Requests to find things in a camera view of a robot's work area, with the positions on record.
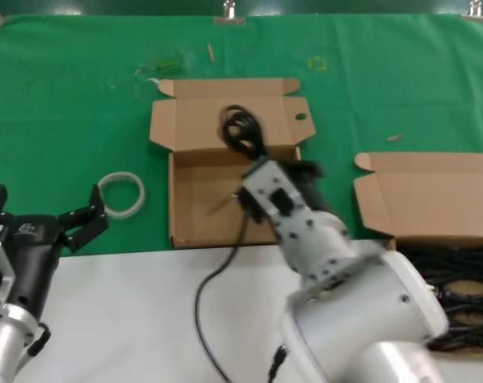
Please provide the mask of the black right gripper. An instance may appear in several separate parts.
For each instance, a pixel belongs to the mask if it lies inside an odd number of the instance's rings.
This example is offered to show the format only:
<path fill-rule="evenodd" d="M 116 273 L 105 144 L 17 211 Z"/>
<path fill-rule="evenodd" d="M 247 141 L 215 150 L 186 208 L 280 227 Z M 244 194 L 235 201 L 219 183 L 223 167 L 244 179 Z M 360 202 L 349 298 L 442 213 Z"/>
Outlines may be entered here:
<path fill-rule="evenodd" d="M 319 190 L 317 179 L 323 178 L 323 172 L 315 161 L 286 160 L 283 162 L 283 169 L 312 211 L 332 212 L 331 206 Z"/>

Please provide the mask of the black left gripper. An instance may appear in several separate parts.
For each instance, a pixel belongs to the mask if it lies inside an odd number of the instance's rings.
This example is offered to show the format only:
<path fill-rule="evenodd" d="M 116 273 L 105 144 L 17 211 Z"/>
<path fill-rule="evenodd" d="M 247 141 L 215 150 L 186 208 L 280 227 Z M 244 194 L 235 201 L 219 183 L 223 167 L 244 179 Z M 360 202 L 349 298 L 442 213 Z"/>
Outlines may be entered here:
<path fill-rule="evenodd" d="M 39 320 L 63 244 L 76 253 L 105 232 L 105 204 L 97 184 L 87 207 L 58 217 L 12 215 L 4 211 L 7 199 L 6 186 L 0 184 L 0 300 Z"/>

